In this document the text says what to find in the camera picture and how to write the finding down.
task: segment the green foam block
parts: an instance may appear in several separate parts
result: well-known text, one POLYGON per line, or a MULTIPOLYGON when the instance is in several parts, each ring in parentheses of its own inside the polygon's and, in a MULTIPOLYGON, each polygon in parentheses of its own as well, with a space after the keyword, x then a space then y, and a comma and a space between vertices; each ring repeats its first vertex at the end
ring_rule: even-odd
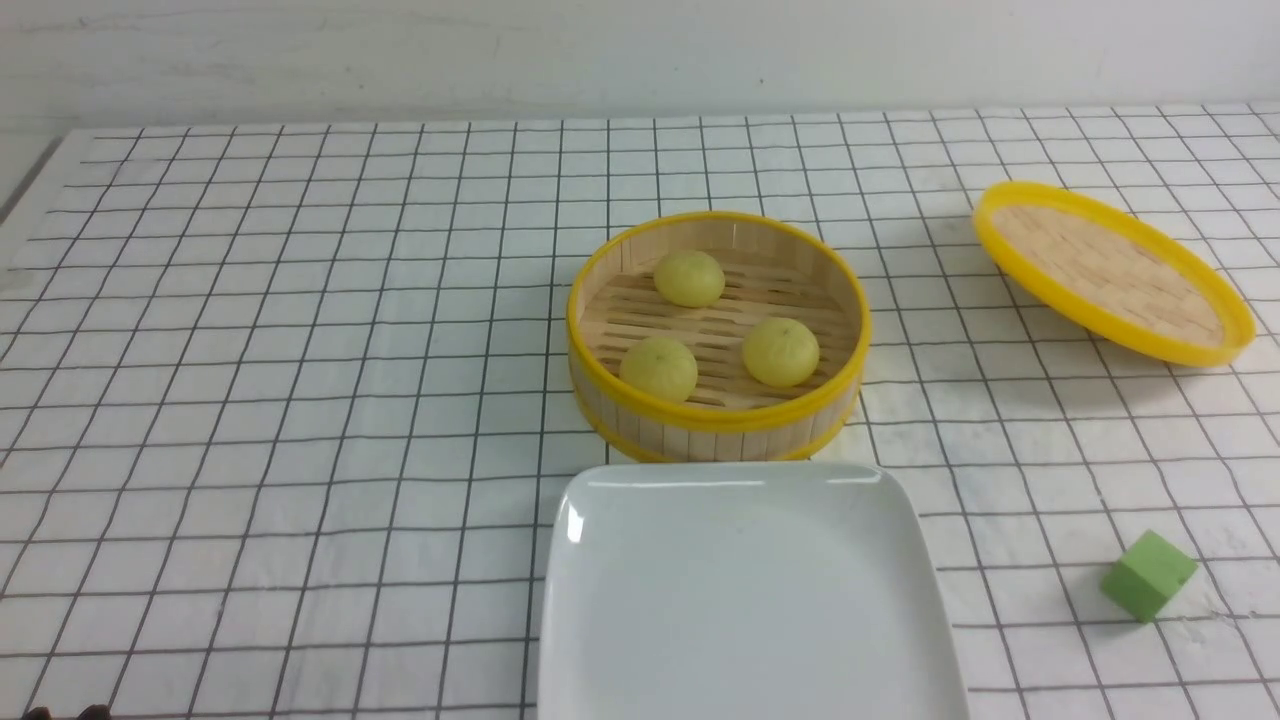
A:
POLYGON ((1151 623, 1196 574, 1196 561, 1147 530, 1102 578, 1102 594, 1139 623, 1151 623))

